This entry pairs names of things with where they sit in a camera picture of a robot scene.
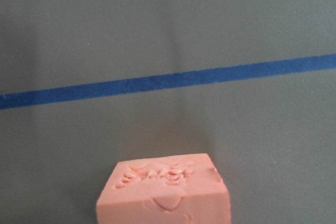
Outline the orange foam cube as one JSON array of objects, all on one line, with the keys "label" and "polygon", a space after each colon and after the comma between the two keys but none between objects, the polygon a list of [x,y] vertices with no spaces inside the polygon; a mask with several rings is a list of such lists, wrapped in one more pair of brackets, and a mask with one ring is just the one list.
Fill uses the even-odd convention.
[{"label": "orange foam cube", "polygon": [[206,153],[117,163],[98,223],[231,223],[229,191]]}]

